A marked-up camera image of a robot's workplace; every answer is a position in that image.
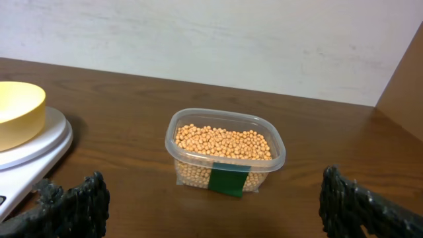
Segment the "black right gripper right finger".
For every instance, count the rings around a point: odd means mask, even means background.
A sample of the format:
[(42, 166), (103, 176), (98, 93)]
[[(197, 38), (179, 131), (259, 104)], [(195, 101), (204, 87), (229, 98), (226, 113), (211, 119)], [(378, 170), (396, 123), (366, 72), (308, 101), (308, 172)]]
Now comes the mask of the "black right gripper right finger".
[(328, 237), (422, 238), (422, 216), (342, 176), (323, 171), (319, 215)]

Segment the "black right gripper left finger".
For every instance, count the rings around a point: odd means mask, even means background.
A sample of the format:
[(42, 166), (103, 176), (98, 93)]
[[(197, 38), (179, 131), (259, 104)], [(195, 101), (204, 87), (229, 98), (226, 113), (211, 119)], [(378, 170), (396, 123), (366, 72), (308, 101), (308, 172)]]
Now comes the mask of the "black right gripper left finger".
[(1, 238), (105, 236), (110, 192), (100, 172), (68, 190), (46, 178), (32, 189), (37, 206), (1, 223)]

